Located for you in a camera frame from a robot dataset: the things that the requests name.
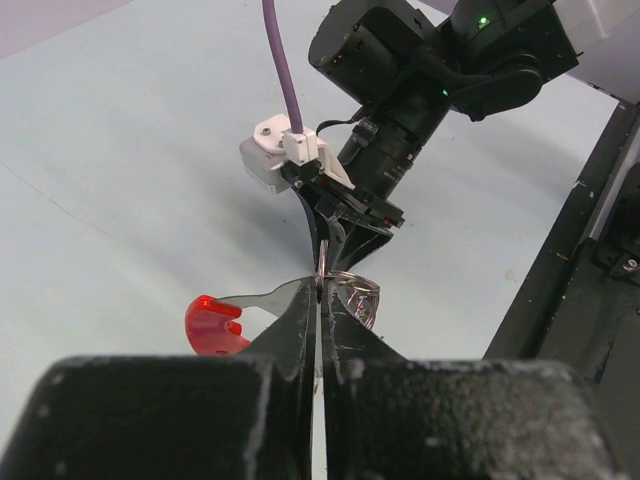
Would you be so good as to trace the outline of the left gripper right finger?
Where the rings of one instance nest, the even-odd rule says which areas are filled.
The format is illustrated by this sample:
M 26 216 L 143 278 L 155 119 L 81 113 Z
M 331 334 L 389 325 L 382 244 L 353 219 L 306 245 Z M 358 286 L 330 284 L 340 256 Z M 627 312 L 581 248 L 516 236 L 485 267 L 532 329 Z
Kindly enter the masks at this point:
M 322 367 L 327 475 L 385 479 L 395 457 L 392 421 L 385 416 L 382 375 L 406 361 L 367 329 L 336 280 L 322 293 Z

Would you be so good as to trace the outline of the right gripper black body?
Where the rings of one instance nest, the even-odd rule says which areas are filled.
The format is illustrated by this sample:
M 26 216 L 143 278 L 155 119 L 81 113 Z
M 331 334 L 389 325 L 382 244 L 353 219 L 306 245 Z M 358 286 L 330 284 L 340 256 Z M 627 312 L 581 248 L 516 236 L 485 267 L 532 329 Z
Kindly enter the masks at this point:
M 344 213 L 349 222 L 371 229 L 400 228 L 404 224 L 400 208 L 365 188 L 351 190 L 331 179 L 319 162 L 304 166 L 287 162 L 280 172 L 313 211 L 329 216 Z

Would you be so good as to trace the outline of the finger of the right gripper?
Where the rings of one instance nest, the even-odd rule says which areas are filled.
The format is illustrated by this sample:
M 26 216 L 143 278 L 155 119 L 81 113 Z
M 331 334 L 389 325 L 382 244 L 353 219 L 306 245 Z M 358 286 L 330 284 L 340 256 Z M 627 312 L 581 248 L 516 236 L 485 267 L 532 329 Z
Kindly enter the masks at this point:
M 327 221 L 330 202 L 317 192 L 298 192 L 297 197 L 309 228 L 314 268 L 318 267 L 323 258 L 325 272 L 328 273 L 331 267 L 331 232 Z
M 363 261 L 393 238 L 389 229 L 371 229 L 369 226 L 340 221 L 344 230 L 337 239 L 337 253 L 334 260 L 336 270 L 348 271 Z

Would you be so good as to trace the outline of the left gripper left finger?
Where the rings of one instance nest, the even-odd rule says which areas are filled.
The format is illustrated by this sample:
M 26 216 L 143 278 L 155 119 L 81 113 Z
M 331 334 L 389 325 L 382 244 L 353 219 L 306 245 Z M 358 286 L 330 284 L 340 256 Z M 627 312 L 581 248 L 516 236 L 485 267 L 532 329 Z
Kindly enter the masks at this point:
M 309 479 L 312 466 L 317 290 L 305 280 L 287 310 L 236 355 L 259 367 L 246 479 Z

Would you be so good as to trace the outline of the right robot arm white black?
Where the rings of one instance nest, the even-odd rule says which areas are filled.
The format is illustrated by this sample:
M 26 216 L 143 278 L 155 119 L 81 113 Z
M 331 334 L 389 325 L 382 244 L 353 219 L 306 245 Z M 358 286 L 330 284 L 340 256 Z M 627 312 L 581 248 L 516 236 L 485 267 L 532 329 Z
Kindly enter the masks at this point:
M 335 167 L 288 165 L 317 266 L 348 270 L 404 221 L 391 194 L 449 112 L 474 122 L 519 108 L 582 49 L 556 1 L 459 1 L 440 24 L 405 1 L 341 1 L 310 65 L 358 104 Z

